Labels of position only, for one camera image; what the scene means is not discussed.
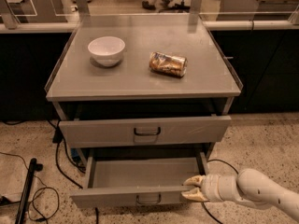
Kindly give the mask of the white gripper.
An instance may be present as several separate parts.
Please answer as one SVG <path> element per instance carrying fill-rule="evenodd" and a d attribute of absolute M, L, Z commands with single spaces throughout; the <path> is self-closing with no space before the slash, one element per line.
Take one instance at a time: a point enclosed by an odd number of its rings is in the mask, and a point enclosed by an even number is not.
<path fill-rule="evenodd" d="M 221 203 L 225 201 L 235 202 L 240 199 L 236 185 L 236 177 L 233 175 L 196 175 L 186 179 L 184 186 L 196 186 L 181 195 L 190 201 Z"/>

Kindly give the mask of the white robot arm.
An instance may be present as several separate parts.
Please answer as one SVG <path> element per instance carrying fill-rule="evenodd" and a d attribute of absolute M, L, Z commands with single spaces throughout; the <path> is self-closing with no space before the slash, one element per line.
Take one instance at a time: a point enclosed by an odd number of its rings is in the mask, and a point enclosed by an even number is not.
<path fill-rule="evenodd" d="M 295 221 L 299 221 L 299 194 L 283 188 L 255 169 L 243 169 L 237 176 L 196 175 L 187 179 L 183 185 L 193 186 L 193 189 L 181 193 L 190 201 L 229 201 L 255 209 L 275 206 Z"/>

